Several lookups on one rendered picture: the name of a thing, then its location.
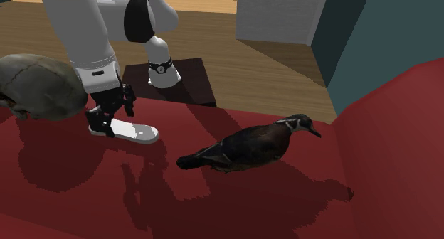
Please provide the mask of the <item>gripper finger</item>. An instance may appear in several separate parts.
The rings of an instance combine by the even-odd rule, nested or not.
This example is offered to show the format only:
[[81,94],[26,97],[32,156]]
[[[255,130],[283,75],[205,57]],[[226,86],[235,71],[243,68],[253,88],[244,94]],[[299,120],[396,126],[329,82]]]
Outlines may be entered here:
[[134,102],[137,99],[131,85],[123,84],[124,109],[128,117],[134,117]]
[[113,114],[105,112],[100,105],[86,110],[85,116],[87,118],[89,128],[94,132],[103,133],[107,137],[114,138],[115,133],[111,128],[111,122],[114,117]]

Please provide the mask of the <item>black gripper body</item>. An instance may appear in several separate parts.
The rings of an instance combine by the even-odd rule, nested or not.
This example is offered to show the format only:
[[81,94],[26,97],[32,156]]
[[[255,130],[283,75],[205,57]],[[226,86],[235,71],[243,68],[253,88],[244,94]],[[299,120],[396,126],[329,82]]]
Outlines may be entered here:
[[114,115],[124,102],[124,90],[122,86],[90,94],[96,107],[90,110],[90,115]]

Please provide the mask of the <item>white remote control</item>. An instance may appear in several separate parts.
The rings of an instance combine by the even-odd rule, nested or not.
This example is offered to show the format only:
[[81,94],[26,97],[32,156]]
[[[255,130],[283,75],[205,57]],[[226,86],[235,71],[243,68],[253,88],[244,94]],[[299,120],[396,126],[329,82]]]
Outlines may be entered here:
[[126,139],[140,144],[152,144],[159,139],[157,128],[119,119],[112,119],[110,125],[89,122],[88,129],[92,135]]

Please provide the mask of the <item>dark robot stand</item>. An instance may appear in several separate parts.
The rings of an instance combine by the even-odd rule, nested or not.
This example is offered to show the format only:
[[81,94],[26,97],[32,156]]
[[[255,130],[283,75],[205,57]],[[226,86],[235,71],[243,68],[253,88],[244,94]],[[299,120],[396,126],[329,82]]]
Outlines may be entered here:
[[122,82],[131,85],[137,97],[215,107],[216,99],[202,58],[174,60],[173,64],[181,76],[181,82],[173,87],[157,89],[149,85],[148,63],[127,65]]

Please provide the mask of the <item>grey skull figure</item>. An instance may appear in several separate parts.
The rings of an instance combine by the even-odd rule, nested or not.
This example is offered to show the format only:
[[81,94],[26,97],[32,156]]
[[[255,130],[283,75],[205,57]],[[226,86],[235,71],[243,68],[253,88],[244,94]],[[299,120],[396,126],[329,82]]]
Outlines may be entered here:
[[74,69],[35,54],[0,58],[0,107],[20,120],[61,121],[77,115],[88,101]]

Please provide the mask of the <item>dark brown bird figure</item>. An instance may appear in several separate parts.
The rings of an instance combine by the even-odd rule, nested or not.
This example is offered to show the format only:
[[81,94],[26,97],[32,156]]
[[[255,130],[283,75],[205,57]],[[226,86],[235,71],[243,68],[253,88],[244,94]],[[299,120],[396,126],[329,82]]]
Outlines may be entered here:
[[258,168],[280,160],[290,146],[291,136],[299,131],[322,136],[310,117],[294,114],[235,132],[193,154],[179,157],[176,165],[182,170],[209,166],[224,173]]

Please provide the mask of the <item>red sofa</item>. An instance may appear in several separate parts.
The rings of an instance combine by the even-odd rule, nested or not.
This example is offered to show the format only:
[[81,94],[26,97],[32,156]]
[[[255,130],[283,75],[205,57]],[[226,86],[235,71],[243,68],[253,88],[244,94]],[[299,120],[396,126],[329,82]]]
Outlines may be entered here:
[[176,160],[272,115],[140,99],[160,138],[135,144],[0,110],[0,239],[444,239],[442,80],[416,65],[230,174]]

